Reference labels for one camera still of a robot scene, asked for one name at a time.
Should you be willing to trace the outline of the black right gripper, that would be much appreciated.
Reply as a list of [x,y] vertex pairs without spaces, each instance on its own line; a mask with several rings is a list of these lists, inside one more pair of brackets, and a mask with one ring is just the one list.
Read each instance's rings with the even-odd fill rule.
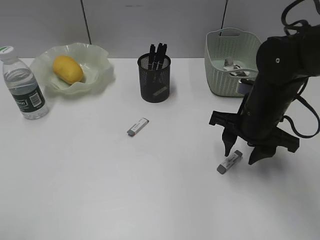
[[253,151],[250,154],[248,164],[276,154],[277,147],[284,147],[294,153],[300,147],[299,138],[277,127],[277,122],[267,123],[262,118],[254,116],[246,108],[249,96],[246,94],[237,113],[213,111],[209,120],[212,126],[224,127],[222,141],[224,143],[224,156],[228,157],[238,137],[245,140]]

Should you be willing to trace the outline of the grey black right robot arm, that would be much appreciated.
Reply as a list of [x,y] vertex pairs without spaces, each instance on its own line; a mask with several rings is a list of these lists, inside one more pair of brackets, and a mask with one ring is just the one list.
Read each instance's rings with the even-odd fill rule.
[[320,27],[299,26],[296,34],[269,37],[256,54],[257,77],[237,113],[213,111],[209,124],[224,128],[222,141],[227,157],[237,138],[253,151],[249,165],[275,155],[277,147],[295,153],[304,135],[285,112],[298,100],[316,111],[301,96],[310,77],[320,75]]

